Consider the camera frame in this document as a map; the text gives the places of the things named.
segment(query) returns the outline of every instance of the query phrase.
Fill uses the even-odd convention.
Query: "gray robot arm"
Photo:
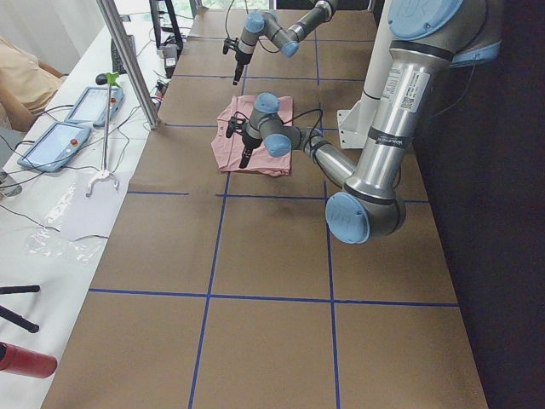
[[[234,40],[226,38],[223,44],[224,55],[230,49],[236,53],[237,67],[232,81],[233,85],[238,84],[244,67],[251,62],[260,36],[266,36],[282,54],[290,58],[299,49],[299,42],[307,38],[308,34],[320,24],[331,20],[337,9],[338,0],[313,0],[313,3],[313,9],[288,30],[282,28],[277,21],[276,15],[270,11],[248,14],[240,38]]]
[[[449,66],[477,64],[498,52],[501,0],[393,0],[388,24],[393,64],[357,164],[317,130],[285,126],[278,99],[261,94],[240,126],[246,159],[264,141],[279,157],[306,153],[342,191],[326,205],[330,231],[341,241],[364,243],[393,233],[405,217],[394,183],[436,74]]]

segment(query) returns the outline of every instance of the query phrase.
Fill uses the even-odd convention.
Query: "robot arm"
[[[388,16],[393,63],[357,165],[319,131],[284,126],[272,94],[261,94],[250,120],[241,124],[243,162],[261,141],[275,157],[302,150],[343,189],[326,205],[326,220],[338,239],[364,243],[393,233],[405,217],[395,178],[433,80],[449,66],[497,55],[502,9],[502,0],[393,0]]]
[[[240,38],[234,40],[226,38],[223,44],[224,55],[229,49],[236,53],[237,67],[232,81],[233,85],[238,84],[244,66],[250,63],[260,36],[266,36],[282,54],[290,58],[299,49],[299,42],[307,38],[308,34],[320,24],[331,20],[337,9],[338,0],[314,0],[313,3],[314,8],[288,30],[282,28],[276,16],[270,11],[248,14]]]

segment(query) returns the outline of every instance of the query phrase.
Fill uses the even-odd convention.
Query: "red cylinder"
[[[45,378],[57,369],[54,356],[24,349],[9,343],[0,343],[0,371]]]

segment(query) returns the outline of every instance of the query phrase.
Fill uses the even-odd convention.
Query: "white wall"
[[[69,72],[104,26],[95,0],[0,0],[0,36]]]

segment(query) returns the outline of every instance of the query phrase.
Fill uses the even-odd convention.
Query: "pink cloth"
[[[270,176],[289,175],[291,153],[280,158],[273,158],[263,144],[254,149],[246,169],[239,169],[238,167],[242,158],[244,144],[242,143],[242,137],[238,134],[232,134],[231,138],[226,138],[227,121],[231,119],[236,111],[250,117],[256,98],[255,95],[234,96],[229,107],[217,118],[218,132],[212,141],[215,161],[218,163],[219,169],[224,172],[238,170],[259,172]],[[283,96],[279,99],[280,110],[278,115],[283,121],[288,121],[293,116],[293,99],[290,96]]]

